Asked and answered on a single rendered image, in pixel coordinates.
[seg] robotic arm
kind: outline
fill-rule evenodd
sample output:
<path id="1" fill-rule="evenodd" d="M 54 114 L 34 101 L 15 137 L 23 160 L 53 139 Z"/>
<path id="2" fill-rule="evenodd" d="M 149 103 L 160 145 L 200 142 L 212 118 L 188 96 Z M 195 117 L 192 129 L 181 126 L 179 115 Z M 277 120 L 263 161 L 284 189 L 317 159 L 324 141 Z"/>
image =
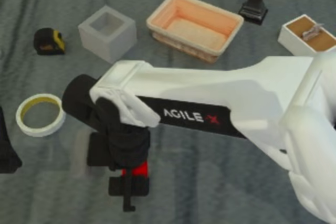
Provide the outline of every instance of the robotic arm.
<path id="1" fill-rule="evenodd" d="M 163 123 L 247 138 L 289 171 L 296 195 L 309 212 L 336 223 L 335 71 L 335 53 L 315 58 L 267 57 L 231 71 L 119 61 L 98 81 L 82 80 L 86 87 L 80 92 L 74 92 L 80 86 L 79 79 L 74 80 L 65 92 L 63 107 L 99 132 L 108 132 L 107 118 L 113 115 L 104 109 L 105 123 L 101 123 L 103 117 L 94 121 L 88 107 L 99 110 L 103 99 L 115 106 L 119 121 L 114 124 L 138 132 Z M 137 165 L 141 169 L 146 162 Z M 130 194 L 145 195 L 144 191 Z"/>

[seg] gray tablecloth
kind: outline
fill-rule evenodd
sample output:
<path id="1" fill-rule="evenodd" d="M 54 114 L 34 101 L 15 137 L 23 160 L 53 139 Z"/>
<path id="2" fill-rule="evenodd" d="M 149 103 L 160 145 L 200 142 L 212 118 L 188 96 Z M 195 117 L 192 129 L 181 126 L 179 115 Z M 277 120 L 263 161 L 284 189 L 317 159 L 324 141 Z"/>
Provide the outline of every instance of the gray tablecloth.
<path id="1" fill-rule="evenodd" d="M 89 129 L 68 116 L 64 126 L 44 138 L 24 135 L 15 122 L 20 103 L 36 93 L 62 96 L 80 74 L 94 78 L 111 65 L 81 46 L 77 26 L 104 4 L 136 20 L 138 43 L 123 59 L 145 60 L 155 67 L 230 70 L 266 56 L 290 56 L 278 42 L 282 24 L 308 14 L 336 34 L 335 0 L 272 0 L 262 26 L 244 23 L 214 65 L 208 65 L 154 41 L 145 25 L 163 0 L 1 0 L 0 104 L 9 137 L 24 166 L 0 175 L 1 224 L 105 223 L 322 223 L 298 203 L 287 172 L 251 142 L 160 125 L 152 130 L 149 166 L 151 192 L 135 198 L 135 213 L 122 212 L 122 199 L 108 196 L 107 169 L 74 176 L 73 162 L 85 149 Z M 204 0 L 237 12 L 243 0 Z M 38 28 L 62 32 L 64 56 L 38 56 Z M 51 120 L 55 112 L 35 108 L 27 123 Z"/>

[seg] white tape roll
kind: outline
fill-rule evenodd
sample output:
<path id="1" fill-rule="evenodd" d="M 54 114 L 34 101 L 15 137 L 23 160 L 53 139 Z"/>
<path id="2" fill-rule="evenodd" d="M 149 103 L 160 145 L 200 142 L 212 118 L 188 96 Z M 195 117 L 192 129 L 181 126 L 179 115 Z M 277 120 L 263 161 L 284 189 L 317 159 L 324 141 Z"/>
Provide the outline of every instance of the white tape roll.
<path id="1" fill-rule="evenodd" d="M 29 128 L 23 123 L 23 118 L 32 106 L 42 102 L 48 102 L 57 105 L 59 107 L 58 116 L 54 122 L 48 126 L 39 129 Z M 16 111 L 16 123 L 25 134 L 33 137 L 43 137 L 51 135 L 59 130 L 65 121 L 65 115 L 66 114 L 62 109 L 62 102 L 58 97 L 52 94 L 36 94 L 21 103 Z"/>

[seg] orange basket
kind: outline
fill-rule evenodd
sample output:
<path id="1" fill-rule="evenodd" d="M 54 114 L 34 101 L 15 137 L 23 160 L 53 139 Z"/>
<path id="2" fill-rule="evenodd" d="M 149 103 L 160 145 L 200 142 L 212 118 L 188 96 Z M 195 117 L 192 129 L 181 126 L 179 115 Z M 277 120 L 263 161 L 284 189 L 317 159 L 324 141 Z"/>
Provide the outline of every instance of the orange basket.
<path id="1" fill-rule="evenodd" d="M 208 63 L 215 63 L 244 19 L 199 0 L 165 0 L 147 19 L 153 37 Z"/>

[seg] black tape measure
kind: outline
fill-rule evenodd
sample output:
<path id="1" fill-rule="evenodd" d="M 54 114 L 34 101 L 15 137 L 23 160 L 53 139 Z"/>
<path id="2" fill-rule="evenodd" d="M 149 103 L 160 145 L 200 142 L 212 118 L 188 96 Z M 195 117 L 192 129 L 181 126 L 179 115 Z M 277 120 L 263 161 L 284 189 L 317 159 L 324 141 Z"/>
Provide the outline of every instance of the black tape measure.
<path id="1" fill-rule="evenodd" d="M 42 28 L 34 34 L 34 48 L 38 55 L 64 55 L 62 34 L 52 28 Z"/>

